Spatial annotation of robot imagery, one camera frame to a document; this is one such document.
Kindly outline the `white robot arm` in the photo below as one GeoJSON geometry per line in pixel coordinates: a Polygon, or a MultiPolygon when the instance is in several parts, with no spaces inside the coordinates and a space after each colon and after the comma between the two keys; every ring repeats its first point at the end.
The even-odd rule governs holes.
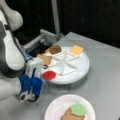
{"type": "Polygon", "coordinates": [[[35,102],[42,91],[43,61],[30,56],[13,35],[22,24],[20,13],[0,0],[0,101],[18,95],[21,102],[35,102]]]}

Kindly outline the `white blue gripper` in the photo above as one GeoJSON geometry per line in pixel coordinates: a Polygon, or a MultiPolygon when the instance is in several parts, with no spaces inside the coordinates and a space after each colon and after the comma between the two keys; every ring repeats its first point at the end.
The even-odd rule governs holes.
{"type": "Polygon", "coordinates": [[[43,86],[43,80],[40,78],[42,67],[43,61],[40,58],[33,58],[27,62],[25,73],[19,76],[21,102],[35,102],[39,98],[43,86]]]}

